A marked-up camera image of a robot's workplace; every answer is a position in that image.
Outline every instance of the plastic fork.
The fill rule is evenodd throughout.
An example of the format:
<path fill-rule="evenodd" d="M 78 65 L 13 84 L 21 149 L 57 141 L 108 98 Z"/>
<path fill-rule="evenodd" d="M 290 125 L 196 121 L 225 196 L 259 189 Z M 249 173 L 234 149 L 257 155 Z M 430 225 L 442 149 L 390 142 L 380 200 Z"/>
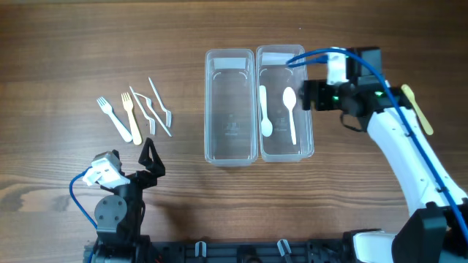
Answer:
<path fill-rule="evenodd" d="M 151 84 L 151 87 L 153 88 L 154 93 L 156 94 L 156 98 L 158 99 L 159 105 L 161 105 L 162 111 L 166 113 L 166 126 L 170 127 L 171 121 L 172 121 L 172 118 L 173 118 L 173 114 L 171 113 L 171 111 L 166 109 L 166 107 L 164 107 L 164 105 L 162 104 L 161 97 L 159 96 L 158 91 L 156 90 L 156 87 L 154 87 L 153 80 L 151 80 L 150 77 L 148 77 L 148 79 L 149 79 L 149 82 Z"/>
<path fill-rule="evenodd" d="M 138 94 L 138 93 L 135 93 L 135 94 L 138 95 L 138 96 L 142 96 L 143 98 L 146 99 L 146 106 L 148 106 L 149 110 L 154 114 L 154 117 L 156 117 L 159 124 L 161 124 L 162 128 L 167 132 L 167 135 L 169 135 L 169 137 L 172 137 L 172 134 L 170 133 L 169 129 L 166 127 L 166 125 L 163 124 L 163 122 L 161 121 L 161 118 L 154 111 L 152 103 L 151 103 L 151 99 L 148 98 L 147 96 L 144 96 L 144 95 L 141 95 L 141 94 Z"/>
<path fill-rule="evenodd" d="M 128 92 L 122 93 L 122 103 L 124 103 L 124 109 L 129 115 L 129 122 L 130 122 L 130 131 L 132 132 L 133 143 L 136 145 L 140 145 L 142 142 L 140 131 L 138 130 L 137 121 L 133 115 L 133 102 L 132 98 L 130 98 L 130 94 Z"/>
<path fill-rule="evenodd" d="M 124 138 L 124 141 L 126 142 L 131 142 L 132 141 L 132 135 L 129 133 L 127 128 L 120 122 L 119 119 L 117 119 L 117 116 L 114 114 L 112 110 L 112 106 L 110 106 L 109 102 L 107 102 L 104 97 L 100 97 L 97 99 L 97 104 L 101 107 L 101 110 L 103 113 L 109 115 L 110 119 L 112 122 L 114 122 L 114 125 L 116 126 L 118 132 Z"/>
<path fill-rule="evenodd" d="M 135 95 L 135 92 L 133 91 L 133 88 L 131 86 L 130 86 L 130 90 L 132 91 L 133 97 L 137 101 L 138 106 L 140 106 L 140 109 L 141 109 L 143 115 L 145 116 L 146 120 L 149 121 L 149 131 L 150 131 L 150 133 L 152 135 L 154 135 L 156 133 L 156 121 L 154 121 L 154 119 L 152 117 L 150 117 L 150 116 L 148 116 L 148 114 L 146 114 L 146 111 L 143 108 L 143 105 L 141 104 L 140 100 L 137 98 L 137 95 Z"/>

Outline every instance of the white plastic fork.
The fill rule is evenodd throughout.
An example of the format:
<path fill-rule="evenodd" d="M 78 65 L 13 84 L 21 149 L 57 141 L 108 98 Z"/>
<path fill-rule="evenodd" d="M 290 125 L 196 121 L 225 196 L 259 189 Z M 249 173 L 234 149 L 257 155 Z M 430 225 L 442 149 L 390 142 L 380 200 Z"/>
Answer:
<path fill-rule="evenodd" d="M 116 126 L 118 132 L 120 133 L 122 138 L 124 138 L 124 141 L 131 142 L 132 135 L 129 133 L 127 128 L 125 128 L 122 122 L 120 122 L 120 120 L 117 119 L 116 115 L 114 114 L 112 110 L 112 106 L 110 106 L 109 102 L 107 102 L 107 100 L 105 100 L 104 97 L 100 97 L 97 99 L 97 104 L 99 104 L 103 113 L 109 115 L 112 122 L 114 122 L 114 125 Z"/>
<path fill-rule="evenodd" d="M 164 107 L 164 105 L 162 104 L 161 97 L 159 96 L 158 91 L 156 90 L 156 87 L 153 84 L 153 80 L 151 80 L 150 77 L 148 77 L 148 79 L 149 79 L 149 82 L 151 84 L 151 87 L 153 88 L 154 93 L 156 94 L 156 98 L 158 99 L 159 105 L 161 105 L 162 111 L 166 113 L 166 126 L 170 127 L 172 119 L 173 119 L 173 114 L 171 113 L 171 111 L 166 109 L 166 107 Z"/>
<path fill-rule="evenodd" d="M 138 106 L 140 106 L 140 109 L 141 109 L 143 115 L 145 116 L 146 120 L 149 121 L 149 131 L 150 131 L 150 133 L 152 135 L 156 134 L 156 121 L 154 121 L 154 119 L 152 117 L 150 117 L 150 116 L 148 116 L 148 114 L 146 114 L 146 111 L 143 108 L 143 105 L 141 104 L 141 102 L 138 99 L 137 95 L 135 95 L 136 93 L 133 91 L 133 88 L 131 86 L 130 86 L 130 90 L 132 91 L 133 97 L 137 101 Z"/>
<path fill-rule="evenodd" d="M 169 135 L 169 137 L 172 137 L 172 134 L 170 133 L 169 129 L 166 127 L 166 125 L 163 124 L 163 122 L 161 121 L 161 118 L 154 111 L 152 103 L 151 103 L 151 99 L 148 98 L 147 96 L 144 96 L 144 95 L 141 95 L 141 94 L 138 94 L 138 93 L 135 93 L 135 94 L 138 95 L 138 96 L 142 96 L 143 98 L 146 99 L 146 106 L 148 106 L 149 110 L 154 114 L 154 117 L 156 117 L 159 124 L 161 124 L 162 128 L 167 132 L 167 135 Z"/>

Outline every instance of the clear plastic container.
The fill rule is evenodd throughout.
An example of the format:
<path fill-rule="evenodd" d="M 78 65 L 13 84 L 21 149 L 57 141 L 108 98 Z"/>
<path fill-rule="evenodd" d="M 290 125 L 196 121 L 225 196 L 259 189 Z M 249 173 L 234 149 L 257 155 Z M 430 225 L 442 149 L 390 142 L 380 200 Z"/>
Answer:
<path fill-rule="evenodd" d="M 205 60 L 205 159 L 216 166 L 257 160 L 254 53 L 209 50 Z"/>
<path fill-rule="evenodd" d="M 264 137 L 261 131 L 263 117 L 260 96 L 257 96 L 260 150 L 264 161 L 300 161 L 314 153 L 311 111 L 302 110 L 301 102 L 296 97 L 297 102 L 292 110 L 296 134 L 294 145 L 289 110 L 283 103 L 286 87 L 291 87 L 297 94 L 303 81 L 307 80 L 306 67 L 290 69 L 285 65 L 287 60 L 302 53 L 304 49 L 300 45 L 266 45 L 257 49 L 257 94 L 260 92 L 260 85 L 264 85 L 267 93 L 267 115 L 273 125 L 271 136 Z"/>

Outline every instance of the yellow plastic fork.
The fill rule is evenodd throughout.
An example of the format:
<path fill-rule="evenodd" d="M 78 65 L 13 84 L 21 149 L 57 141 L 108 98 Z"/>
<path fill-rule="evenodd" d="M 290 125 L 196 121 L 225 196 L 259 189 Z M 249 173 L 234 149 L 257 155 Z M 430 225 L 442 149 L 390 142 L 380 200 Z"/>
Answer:
<path fill-rule="evenodd" d="M 140 145 L 142 142 L 140 130 L 138 129 L 137 121 L 133 115 L 133 101 L 129 93 L 122 93 L 122 102 L 124 103 L 124 109 L 129 115 L 130 130 L 132 131 L 133 143 Z"/>

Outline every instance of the cable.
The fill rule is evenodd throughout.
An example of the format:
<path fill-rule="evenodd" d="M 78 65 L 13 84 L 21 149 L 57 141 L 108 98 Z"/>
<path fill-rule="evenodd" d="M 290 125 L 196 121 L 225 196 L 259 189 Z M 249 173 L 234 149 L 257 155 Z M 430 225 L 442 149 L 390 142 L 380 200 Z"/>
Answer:
<path fill-rule="evenodd" d="M 88 167 L 86 170 L 84 170 L 82 173 L 80 173 L 79 175 L 75 176 L 75 178 L 73 178 L 71 181 L 70 181 L 70 185 L 69 185 L 69 190 L 70 190 L 70 196 L 72 197 L 73 201 L 75 202 L 75 204 L 78 206 L 78 208 L 80 208 L 81 212 L 83 212 L 83 215 L 85 215 L 85 217 L 91 222 L 91 224 L 93 224 L 94 228 L 97 229 L 97 224 L 96 222 L 94 222 L 94 220 L 91 218 L 91 216 L 89 216 L 89 214 L 85 211 L 85 209 L 80 205 L 79 201 L 76 200 L 76 197 L 75 195 L 73 194 L 73 183 L 75 183 L 75 181 L 78 179 L 78 178 L 81 178 L 83 177 L 86 172 L 88 172 L 88 170 L 90 169 L 91 167 Z"/>
<path fill-rule="evenodd" d="M 395 110 L 398 113 L 398 115 L 400 116 L 401 121 L 403 121 L 403 124 L 404 124 L 404 126 L 406 127 L 406 129 L 407 129 L 407 131 L 409 133 L 409 136 L 411 137 L 413 143 L 415 144 L 415 146 L 418 149 L 419 153 L 421 154 L 424 161 L 426 162 L 428 168 L 431 170 L 432 175 L 434 176 L 436 182 L 440 186 L 440 189 L 444 190 L 444 191 L 442 191 L 442 193 L 444 193 L 445 198 L 447 198 L 447 201 L 448 201 L 448 203 L 450 204 L 450 206 L 452 208 L 453 214 L 455 215 L 456 220 L 458 221 L 458 225 L 460 225 L 461 232 L 463 233 L 465 242 L 468 245 L 468 228 L 467 228 L 467 224 L 465 223 L 465 221 L 463 219 L 463 216 L 461 215 L 461 212 L 460 212 L 458 206 L 455 203 L 455 200 L 453 200 L 452 196 L 448 192 L 448 189 L 445 187 L 444 181 L 442 180 L 442 178 L 440 177 L 440 175 L 437 172 L 436 168 L 432 164 L 431 159 L 429 159 L 429 157 L 427 156 L 427 154 L 424 151 L 423 147 L 419 143 L 419 140 L 416 137 L 415 133 L 412 131 L 411 126 L 408 123 L 408 120 L 404 117 L 403 112 L 400 110 L 400 107 L 398 106 L 398 103 L 396 102 L 395 97 L 393 97 L 393 94 L 390 92 L 389 87 L 385 83 L 384 78 L 371 64 L 369 64 L 367 61 L 363 60 L 359 56 L 355 55 L 354 53 L 351 53 L 351 52 L 346 51 L 346 50 L 337 49 L 337 48 L 323 48 L 323 49 L 307 52 L 307 53 L 301 54 L 299 56 L 296 56 L 294 58 L 291 58 L 289 61 L 286 62 L 286 64 L 288 64 L 288 67 L 291 67 L 291 68 L 294 68 L 294 67 L 297 67 L 297 66 L 303 66 L 303 65 L 307 65 L 307 64 L 314 64 L 314 63 L 316 63 L 316 60 L 314 60 L 314 59 L 304 61 L 304 62 L 300 62 L 300 63 L 296 63 L 296 64 L 290 64 L 290 63 L 294 62 L 294 61 L 297 61 L 298 59 L 301 59 L 301 58 L 305 58 L 305 57 L 308 57 L 308 56 L 319 55 L 319 54 L 323 54 L 323 53 L 341 53 L 341 54 L 345 54 L 346 56 L 349 56 L 350 58 L 355 59 L 357 62 L 359 62 L 360 64 L 365 66 L 379 80 L 380 85 L 382 85 L 382 87 L 383 87 L 385 93 L 387 94 L 388 99 L 390 100 L 392 106 L 395 107 Z"/>

